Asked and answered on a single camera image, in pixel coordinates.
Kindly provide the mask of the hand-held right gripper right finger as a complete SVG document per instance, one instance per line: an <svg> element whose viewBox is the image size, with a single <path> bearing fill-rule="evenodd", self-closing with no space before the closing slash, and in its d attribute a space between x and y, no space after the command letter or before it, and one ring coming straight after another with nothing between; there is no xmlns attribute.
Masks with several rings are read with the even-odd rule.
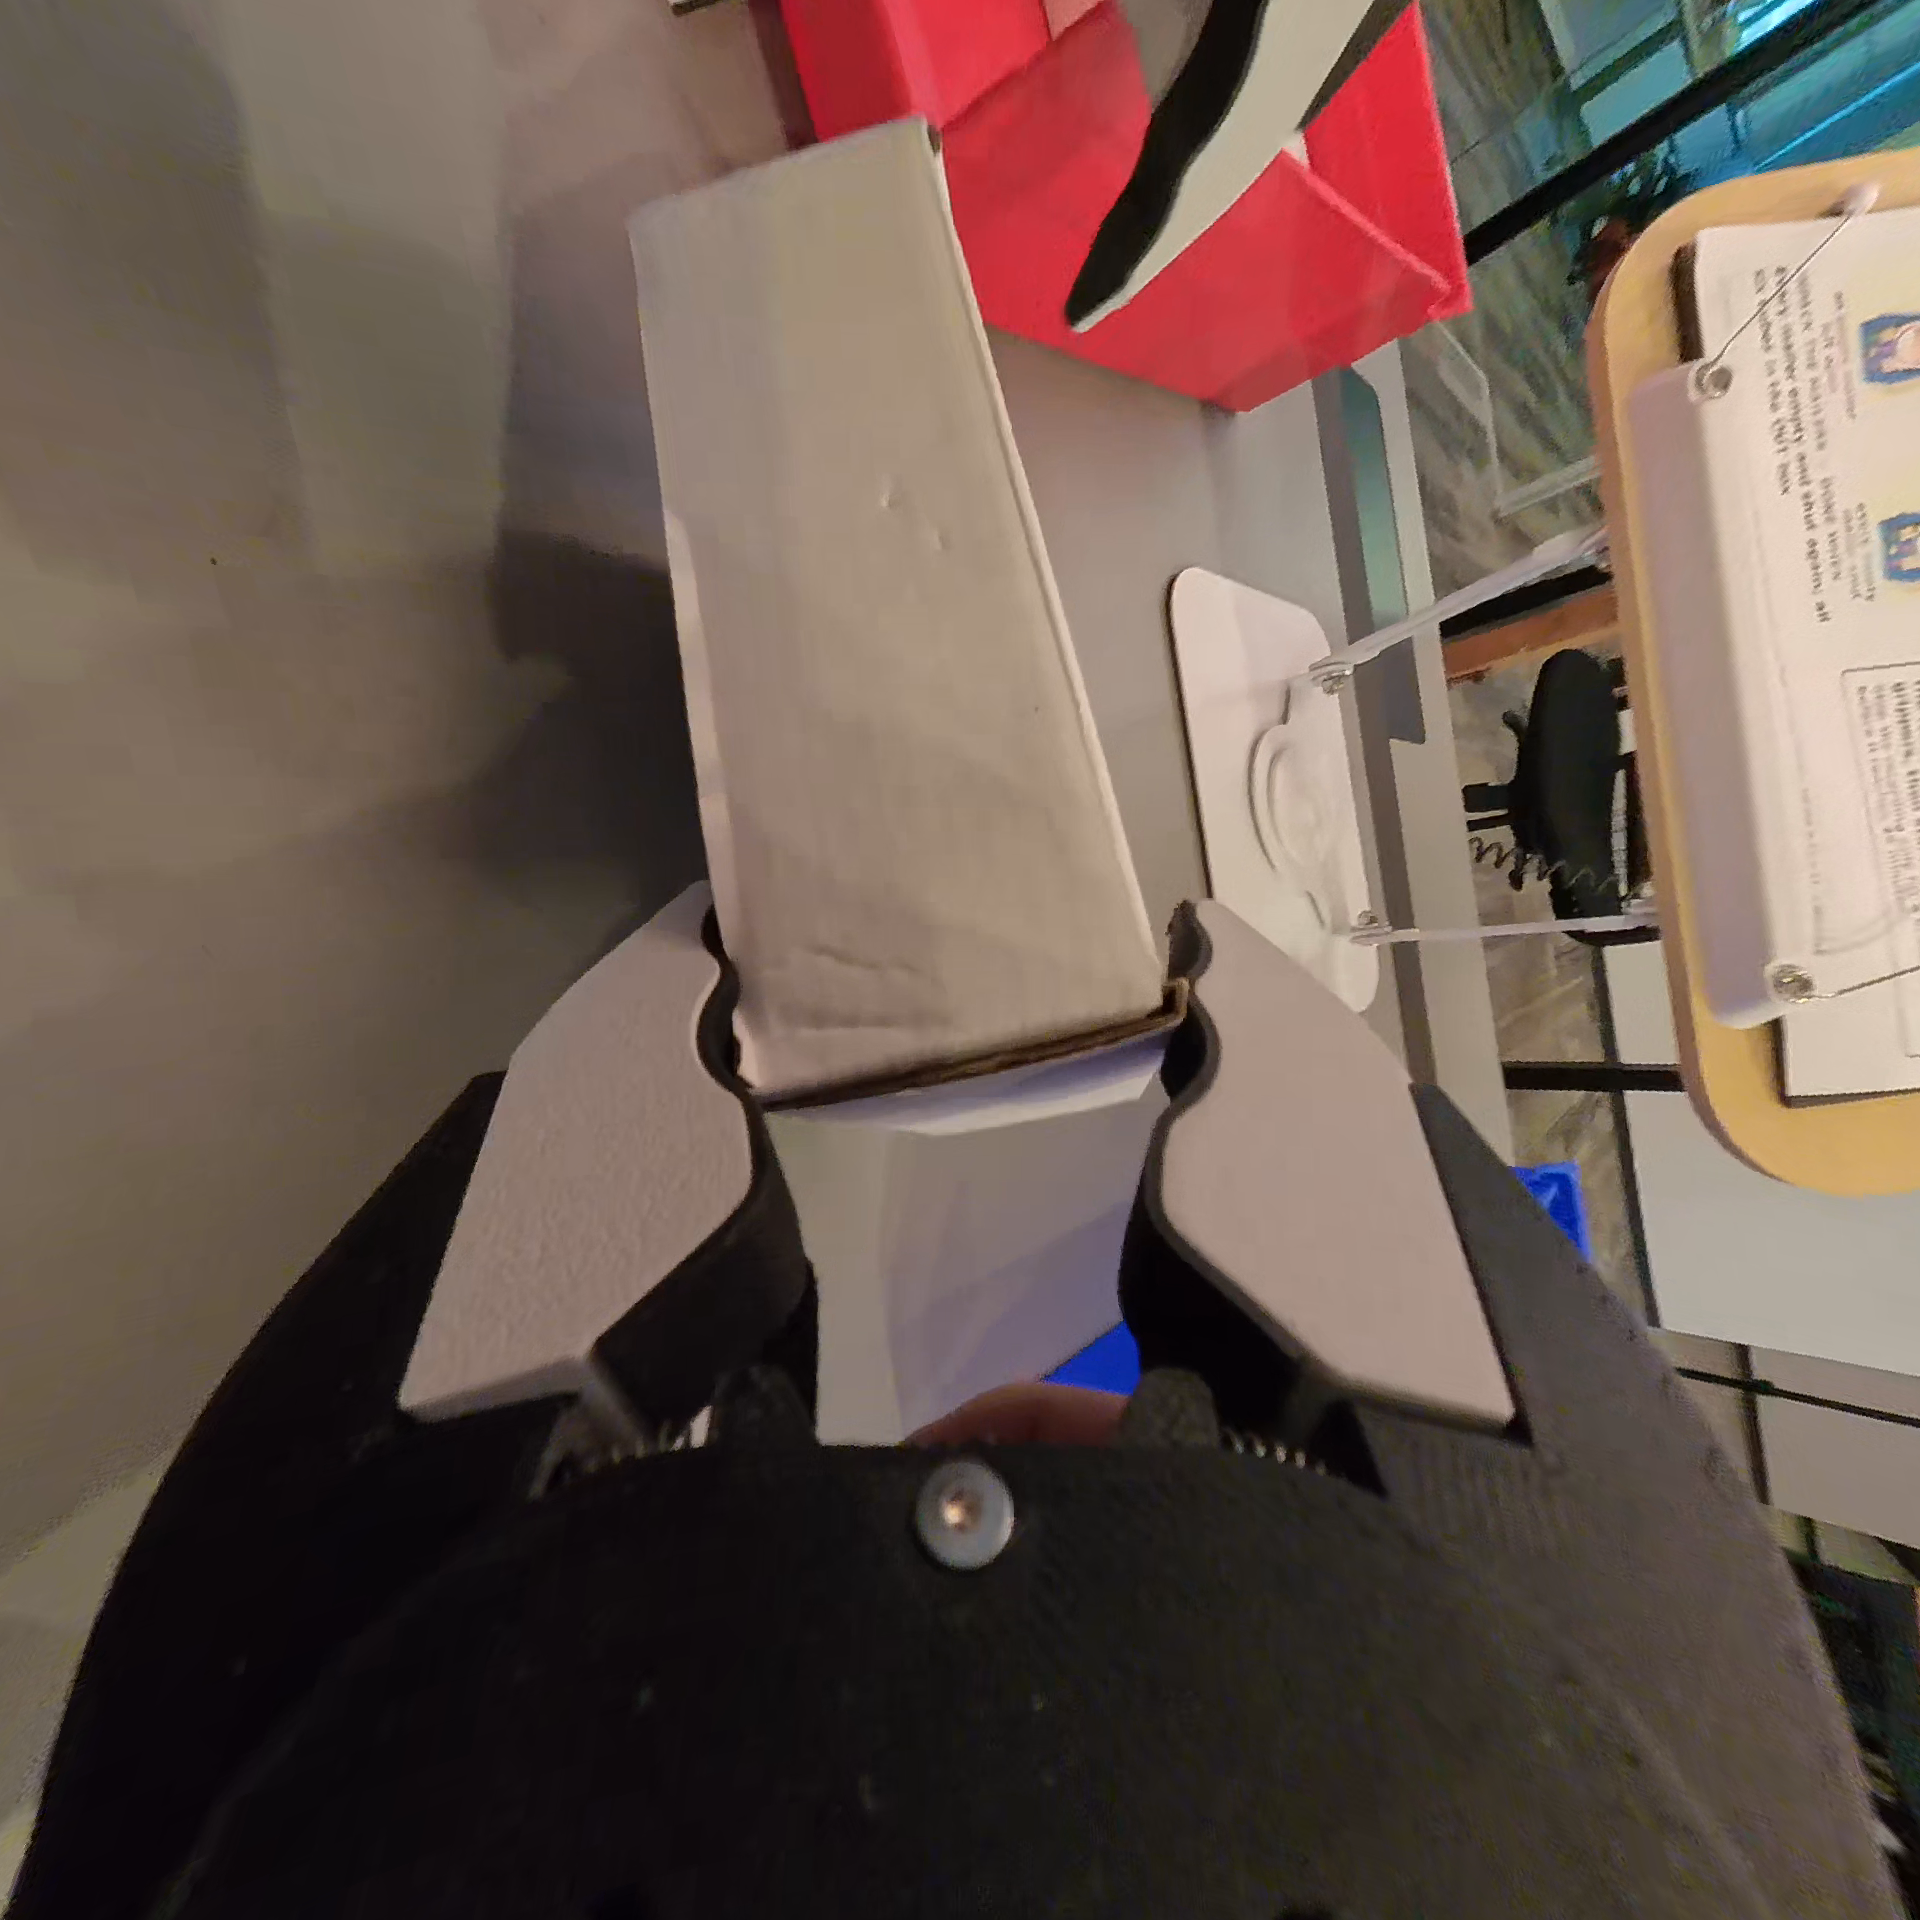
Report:
<svg viewBox="0 0 1920 1920"><path fill-rule="evenodd" d="M1502 1436L1516 1394L1399 1056L1223 902L1175 910L1172 960L1118 1280L1143 1374L1199 1379L1259 1442L1343 1409Z"/></svg>

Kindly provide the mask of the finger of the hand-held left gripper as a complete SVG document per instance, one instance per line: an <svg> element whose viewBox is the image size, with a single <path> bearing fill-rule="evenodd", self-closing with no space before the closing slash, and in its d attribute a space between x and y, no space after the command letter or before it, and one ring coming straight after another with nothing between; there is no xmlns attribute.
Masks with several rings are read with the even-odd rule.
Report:
<svg viewBox="0 0 1920 1920"><path fill-rule="evenodd" d="M1070 330L1118 313L1205 236L1308 129L1406 2L1122 2L1148 122L1066 296Z"/></svg>

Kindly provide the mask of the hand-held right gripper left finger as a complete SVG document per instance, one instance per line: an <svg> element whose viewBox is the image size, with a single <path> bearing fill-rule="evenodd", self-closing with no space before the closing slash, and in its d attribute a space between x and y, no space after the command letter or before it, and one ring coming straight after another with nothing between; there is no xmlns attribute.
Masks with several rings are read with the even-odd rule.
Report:
<svg viewBox="0 0 1920 1920"><path fill-rule="evenodd" d="M735 1374L770 1364L816 1417L816 1280L736 1070L735 1004L700 880L513 1047L400 1379L406 1414L570 1396L599 1429L685 1429Z"/></svg>

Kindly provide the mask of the red plastic bin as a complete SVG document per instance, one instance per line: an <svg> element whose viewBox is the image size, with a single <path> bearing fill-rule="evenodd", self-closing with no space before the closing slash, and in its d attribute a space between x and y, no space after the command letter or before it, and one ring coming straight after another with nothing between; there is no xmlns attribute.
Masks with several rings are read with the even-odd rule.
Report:
<svg viewBox="0 0 1920 1920"><path fill-rule="evenodd" d="M1418 2L1233 209L1113 317L1068 286L1140 157L1140 2L779 2L820 140L920 116L986 322L1245 413L1470 304Z"/></svg>

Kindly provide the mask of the blue plastic bin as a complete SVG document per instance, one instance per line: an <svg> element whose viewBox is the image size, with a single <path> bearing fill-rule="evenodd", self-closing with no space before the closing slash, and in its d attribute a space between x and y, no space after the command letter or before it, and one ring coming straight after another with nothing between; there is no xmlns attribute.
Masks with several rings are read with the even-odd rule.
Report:
<svg viewBox="0 0 1920 1920"><path fill-rule="evenodd" d="M1532 1199L1548 1214L1583 1259L1590 1259L1590 1219L1583 1194L1583 1177L1575 1162L1516 1164L1513 1177ZM1112 1324L1088 1344L1076 1347L1060 1364L1045 1370L1045 1383L1128 1394L1140 1379L1140 1344L1125 1324Z"/></svg>

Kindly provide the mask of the white cardboard box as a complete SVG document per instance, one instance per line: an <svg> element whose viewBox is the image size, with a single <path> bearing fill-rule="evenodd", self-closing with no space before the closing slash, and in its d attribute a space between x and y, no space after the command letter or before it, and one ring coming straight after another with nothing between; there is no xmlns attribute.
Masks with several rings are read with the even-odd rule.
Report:
<svg viewBox="0 0 1920 1920"><path fill-rule="evenodd" d="M1118 1320L1179 987L908 116L628 220L746 1083L802 1123L833 1436Z"/></svg>

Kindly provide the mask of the clear acrylic stand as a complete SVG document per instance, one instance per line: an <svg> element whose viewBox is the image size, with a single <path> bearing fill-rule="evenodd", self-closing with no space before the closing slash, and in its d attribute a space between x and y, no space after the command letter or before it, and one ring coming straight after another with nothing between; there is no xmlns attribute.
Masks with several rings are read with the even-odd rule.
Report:
<svg viewBox="0 0 1920 1920"><path fill-rule="evenodd" d="M1269 864L1303 887L1313 917L1345 944L1420 944L1522 936L1522 926L1388 926L1345 877L1356 852L1356 796L1345 757L1339 693L1356 672L1422 627L1468 617L1576 572L1612 569L1596 526L1533 544L1468 587L1406 613L1295 669L1279 720L1248 753L1248 810ZM1539 880L1555 927L1586 944L1643 944L1660 936L1636 757L1623 739L1623 679L1576 644L1548 653L1529 704L1502 717L1513 736L1508 780L1460 790L1470 833L1493 830L1508 884Z"/></svg>

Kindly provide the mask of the round wooden table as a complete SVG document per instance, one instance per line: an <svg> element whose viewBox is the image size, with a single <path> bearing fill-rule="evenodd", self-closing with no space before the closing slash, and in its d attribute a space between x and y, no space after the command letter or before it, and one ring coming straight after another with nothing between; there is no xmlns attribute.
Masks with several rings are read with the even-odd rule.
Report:
<svg viewBox="0 0 1920 1920"><path fill-rule="evenodd" d="M1809 220L1853 184L1873 183L1882 204L1918 204L1918 144L1753 173L1695 192L1635 239L1606 279L1589 322L1589 384L1596 413L1600 497L1612 536L1628 704L1636 720L1646 833L1666 956L1666 999L1676 1074L1692 1110L1719 1144L1772 1180L1833 1196L1918 1189L1918 1094L1788 1106L1775 1040L1710 1017L1696 987L1696 880L1682 844L1676 790L1680 702L1669 689L1672 633L1646 583L1655 517L1650 467L1628 442L1630 390L1680 366L1672 259L1703 227Z"/></svg>

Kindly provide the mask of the black office chair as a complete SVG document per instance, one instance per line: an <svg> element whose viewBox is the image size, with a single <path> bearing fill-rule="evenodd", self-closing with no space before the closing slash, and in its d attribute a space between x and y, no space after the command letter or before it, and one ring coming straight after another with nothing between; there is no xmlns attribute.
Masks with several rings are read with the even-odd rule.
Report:
<svg viewBox="0 0 1920 1920"><path fill-rule="evenodd" d="M1510 773L1460 787L1473 862L1499 870L1513 893L1542 887L1555 926L1586 944L1660 936L1625 720L1620 659L1548 653L1529 704L1502 713Z"/></svg>

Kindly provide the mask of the white sign holder bar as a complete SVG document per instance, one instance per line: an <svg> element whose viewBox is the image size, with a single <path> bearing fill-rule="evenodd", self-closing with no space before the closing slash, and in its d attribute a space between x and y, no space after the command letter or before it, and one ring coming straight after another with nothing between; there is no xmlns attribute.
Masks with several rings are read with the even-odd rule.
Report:
<svg viewBox="0 0 1920 1920"><path fill-rule="evenodd" d="M1620 476L1695 987L1713 1022L1753 1029L1788 1004L1776 976L1810 967L1810 869L1732 384L1703 359L1640 379L1620 413Z"/></svg>

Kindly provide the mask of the printed instruction sheet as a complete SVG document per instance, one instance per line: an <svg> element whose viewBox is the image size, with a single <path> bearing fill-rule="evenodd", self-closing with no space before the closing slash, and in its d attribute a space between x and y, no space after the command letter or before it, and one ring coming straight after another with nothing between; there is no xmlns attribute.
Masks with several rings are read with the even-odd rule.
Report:
<svg viewBox="0 0 1920 1920"><path fill-rule="evenodd" d="M1918 209L1676 253L1739 690L1759 709L1759 962L1792 1106L1918 1092Z"/></svg>

